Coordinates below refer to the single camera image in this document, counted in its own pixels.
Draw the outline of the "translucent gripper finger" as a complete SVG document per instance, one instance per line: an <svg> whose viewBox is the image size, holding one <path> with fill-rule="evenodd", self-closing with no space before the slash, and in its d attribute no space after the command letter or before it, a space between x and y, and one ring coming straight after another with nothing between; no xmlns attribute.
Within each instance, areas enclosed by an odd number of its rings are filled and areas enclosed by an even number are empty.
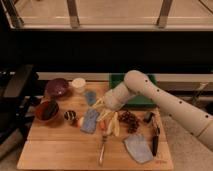
<svg viewBox="0 0 213 171"><path fill-rule="evenodd" d="M93 107L94 109L102 108L103 106L104 106L104 102L103 102L103 99L102 99L102 98L98 99L98 100L92 105L92 107Z"/></svg>
<svg viewBox="0 0 213 171"><path fill-rule="evenodd" d="M102 112L100 113L100 115L97 118L97 122L100 122L100 121L104 120L106 117L108 117L111 114L113 114L112 110L110 110L110 109L103 109Z"/></svg>

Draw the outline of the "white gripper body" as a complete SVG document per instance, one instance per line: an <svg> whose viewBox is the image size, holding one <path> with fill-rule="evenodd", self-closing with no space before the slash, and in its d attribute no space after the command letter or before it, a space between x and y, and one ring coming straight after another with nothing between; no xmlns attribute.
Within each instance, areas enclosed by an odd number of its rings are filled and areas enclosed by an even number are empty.
<svg viewBox="0 0 213 171"><path fill-rule="evenodd" d="M120 110L135 94L121 82L115 88L110 89L103 96L105 106L113 111Z"/></svg>

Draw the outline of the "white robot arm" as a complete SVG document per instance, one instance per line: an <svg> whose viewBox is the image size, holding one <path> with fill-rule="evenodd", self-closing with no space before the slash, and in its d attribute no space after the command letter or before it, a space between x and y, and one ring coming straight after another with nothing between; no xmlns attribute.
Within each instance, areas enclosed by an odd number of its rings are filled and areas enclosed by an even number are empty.
<svg viewBox="0 0 213 171"><path fill-rule="evenodd" d="M213 151L213 116L153 84L148 76L131 70L115 88L93 105L107 113L120 110L129 100L142 95L151 99L209 150Z"/></svg>

